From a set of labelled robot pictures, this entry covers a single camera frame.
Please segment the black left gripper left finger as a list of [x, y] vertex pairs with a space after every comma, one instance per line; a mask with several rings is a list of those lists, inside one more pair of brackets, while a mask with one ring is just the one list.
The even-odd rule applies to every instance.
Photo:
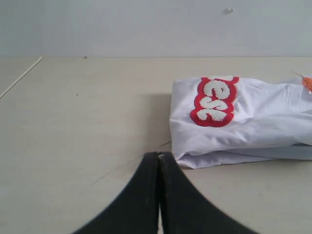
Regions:
[[156, 234], [158, 232], [158, 152], [146, 153], [120, 194], [76, 234]]

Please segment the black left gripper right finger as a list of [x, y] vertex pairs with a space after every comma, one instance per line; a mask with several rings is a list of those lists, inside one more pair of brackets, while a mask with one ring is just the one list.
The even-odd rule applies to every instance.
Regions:
[[165, 234], [254, 234], [207, 200], [185, 176], [170, 152], [158, 156]]

